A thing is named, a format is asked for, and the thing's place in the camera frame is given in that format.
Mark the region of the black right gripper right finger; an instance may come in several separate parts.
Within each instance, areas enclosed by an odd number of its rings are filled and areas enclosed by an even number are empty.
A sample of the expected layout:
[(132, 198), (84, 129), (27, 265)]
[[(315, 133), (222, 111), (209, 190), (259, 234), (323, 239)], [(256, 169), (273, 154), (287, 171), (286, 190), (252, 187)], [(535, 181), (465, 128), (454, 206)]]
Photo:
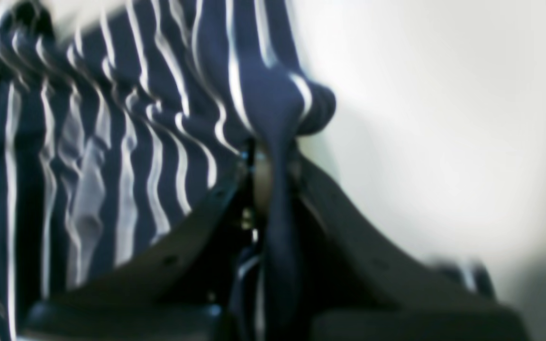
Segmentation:
[(292, 182), (309, 341), (529, 340), (518, 313), (405, 253), (306, 157)]

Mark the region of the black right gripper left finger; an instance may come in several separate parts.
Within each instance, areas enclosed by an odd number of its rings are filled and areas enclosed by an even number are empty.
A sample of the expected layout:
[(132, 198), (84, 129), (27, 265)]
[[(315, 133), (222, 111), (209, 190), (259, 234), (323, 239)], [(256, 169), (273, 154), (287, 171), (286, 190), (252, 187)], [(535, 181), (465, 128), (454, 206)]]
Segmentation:
[(241, 253), (251, 248), (254, 153), (168, 235), (82, 287), (37, 302), (22, 341), (239, 341), (230, 310)]

